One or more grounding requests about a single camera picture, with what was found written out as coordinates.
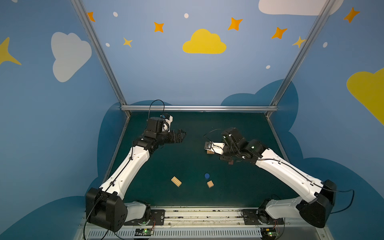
star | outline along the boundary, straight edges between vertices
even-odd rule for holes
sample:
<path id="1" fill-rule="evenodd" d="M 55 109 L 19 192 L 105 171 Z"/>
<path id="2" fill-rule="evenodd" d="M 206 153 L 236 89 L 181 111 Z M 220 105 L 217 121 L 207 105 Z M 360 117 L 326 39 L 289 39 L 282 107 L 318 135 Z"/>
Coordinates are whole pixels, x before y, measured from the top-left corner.
<path id="1" fill-rule="evenodd" d="M 129 46 L 132 48 L 132 46 L 131 46 L 131 42 L 132 42 L 132 40 L 131 40 L 131 41 L 128 41 L 128 40 L 126 40 L 125 38 L 124 38 L 124 40 L 125 40 L 125 43 L 124 43 L 123 45 L 129 45 Z"/>
<path id="2" fill-rule="evenodd" d="M 156 26 L 155 31 L 160 31 L 163 33 L 163 25 L 164 23 L 161 23 L 161 24 L 155 23 L 155 26 Z"/>
<path id="3" fill-rule="evenodd" d="M 242 19 L 236 20 L 236 19 L 232 18 L 232 23 L 229 26 L 228 30 L 235 29 L 236 31 L 238 31 L 239 30 L 239 24 L 241 23 L 241 21 L 243 21 L 243 20 Z"/>
<path id="4" fill-rule="evenodd" d="M 344 18 L 344 20 L 348 20 L 349 23 L 352 22 L 352 19 L 357 15 L 359 14 L 360 12 L 358 11 L 355 11 L 353 8 L 351 9 L 351 11 L 349 12 L 349 14 Z"/>
<path id="5" fill-rule="evenodd" d="M 297 40 L 296 43 L 292 44 L 292 46 L 293 46 L 293 45 L 298 45 L 299 48 L 300 48 L 301 44 L 302 44 L 304 41 L 305 41 L 305 39 L 304 39 L 304 40 L 301 40 L 301 37 L 299 37 L 299 40 Z"/>
<path id="6" fill-rule="evenodd" d="M 2 44 L 0 44 L 0 64 L 5 61 L 10 61 L 16 64 L 21 65 L 14 57 L 12 57 L 8 52 L 9 45 L 9 37 L 4 40 Z"/>
<path id="7" fill-rule="evenodd" d="M 280 38 L 280 39 L 281 39 L 281 37 L 283 36 L 283 33 L 284 33 L 287 29 L 288 29 L 288 28 L 286 28 L 286 29 L 280 29 L 280 28 L 277 28 L 277 29 L 276 29 L 276 33 L 275 33 L 275 35 L 273 35 L 272 38 Z"/>
<path id="8" fill-rule="evenodd" d="M 95 22 L 95 19 L 93 18 L 93 12 L 90 12 L 90 13 L 87 13 L 87 14 L 88 14 L 89 20 Z"/>

wooden block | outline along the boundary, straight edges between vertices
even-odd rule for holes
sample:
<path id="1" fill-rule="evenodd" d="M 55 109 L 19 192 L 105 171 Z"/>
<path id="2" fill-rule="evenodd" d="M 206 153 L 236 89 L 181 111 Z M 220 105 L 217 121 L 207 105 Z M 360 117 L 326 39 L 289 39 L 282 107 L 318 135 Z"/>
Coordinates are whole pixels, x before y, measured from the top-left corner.
<path id="1" fill-rule="evenodd" d="M 207 185 L 208 185 L 209 188 L 211 188 L 211 187 L 214 186 L 214 183 L 212 181 L 209 181 L 209 182 L 207 182 Z"/>
<path id="2" fill-rule="evenodd" d="M 180 187 L 181 182 L 180 182 L 180 180 L 177 179 L 177 177 L 173 177 L 173 178 L 171 179 L 171 181 L 172 181 L 174 184 L 176 184 L 177 187 Z"/>

black mounting plate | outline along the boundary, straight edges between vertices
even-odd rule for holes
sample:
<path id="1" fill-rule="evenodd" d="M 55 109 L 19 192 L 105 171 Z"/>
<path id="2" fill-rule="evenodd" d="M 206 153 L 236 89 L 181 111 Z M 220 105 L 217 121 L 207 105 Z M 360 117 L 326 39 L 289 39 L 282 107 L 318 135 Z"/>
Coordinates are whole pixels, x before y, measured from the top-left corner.
<path id="1" fill-rule="evenodd" d="M 243 209 L 241 211 L 241 214 L 242 214 L 242 216 L 244 218 L 244 224 L 245 225 L 262 225 L 259 222 L 259 220 L 258 220 L 256 211 L 257 211 L 257 209 Z M 277 224 L 283 225 L 284 224 L 284 220 L 282 218 L 277 219 Z M 275 225 L 275 222 L 272 219 L 266 225 Z"/>
<path id="2" fill-rule="evenodd" d="M 155 218 L 156 220 L 155 226 L 164 225 L 164 213 L 165 213 L 164 209 L 151 209 L 151 217 Z M 150 218 L 146 226 L 152 227 L 152 225 L 153 225 L 153 219 Z M 134 220 L 125 222 L 124 226 L 141 226 L 141 225 L 137 222 L 137 219 L 134 219 Z"/>

blue wall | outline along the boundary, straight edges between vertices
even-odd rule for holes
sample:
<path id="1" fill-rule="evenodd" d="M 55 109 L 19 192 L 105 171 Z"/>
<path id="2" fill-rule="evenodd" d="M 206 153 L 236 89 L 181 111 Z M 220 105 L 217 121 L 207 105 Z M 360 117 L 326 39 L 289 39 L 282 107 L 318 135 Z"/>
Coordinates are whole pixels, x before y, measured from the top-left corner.
<path id="1" fill-rule="evenodd" d="M 6 0 L 0 12 L 0 239 L 37 239 L 42 224 L 39 239 L 71 239 L 126 117 L 93 49 L 68 81 L 53 73 L 54 33 L 89 43 L 70 0 Z"/>
<path id="2" fill-rule="evenodd" d="M 349 22 L 344 18 L 352 7 L 360 13 Z M 384 217 L 384 125 L 346 85 L 357 72 L 384 68 L 384 32 L 378 31 L 384 27 L 383 8 L 380 0 L 344 1 L 271 116 L 292 164 L 334 181 L 340 190 L 355 189 L 352 206 L 329 218 L 335 240 L 382 239 L 384 234 L 381 224 L 371 220 Z M 350 197 L 338 193 L 334 210 L 346 207 Z M 367 236 L 369 229 L 374 231 Z"/>
<path id="3" fill-rule="evenodd" d="M 316 19 L 266 14 L 258 1 L 84 0 L 84 4 L 93 12 L 92 24 L 128 104 L 162 99 L 172 105 L 269 105 L 276 91 L 262 99 L 250 95 L 285 77 L 299 51 L 293 44 L 299 36 L 305 39 Z M 238 31 L 228 30 L 231 18 L 243 19 Z M 163 32 L 154 31 L 154 22 L 164 23 Z M 272 39 L 277 27 L 287 30 L 281 39 Z M 184 52 L 183 44 L 199 29 L 218 34 L 227 46 L 225 52 Z M 132 40 L 131 47 L 123 45 L 124 38 Z"/>

wooden cube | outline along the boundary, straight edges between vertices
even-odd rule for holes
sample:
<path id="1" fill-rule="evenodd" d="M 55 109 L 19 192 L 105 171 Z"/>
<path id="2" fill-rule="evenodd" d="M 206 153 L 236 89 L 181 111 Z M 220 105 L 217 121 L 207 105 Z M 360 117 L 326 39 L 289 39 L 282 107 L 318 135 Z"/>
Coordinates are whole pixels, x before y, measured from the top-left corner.
<path id="1" fill-rule="evenodd" d="M 211 188 L 211 187 L 214 186 L 214 183 L 212 181 L 209 181 L 209 182 L 207 182 L 207 185 L 208 185 L 209 188 Z"/>
<path id="2" fill-rule="evenodd" d="M 171 181 L 172 181 L 174 184 L 176 184 L 177 187 L 180 187 L 181 182 L 180 182 L 180 180 L 177 179 L 177 177 L 173 177 L 173 178 L 171 179 Z"/>

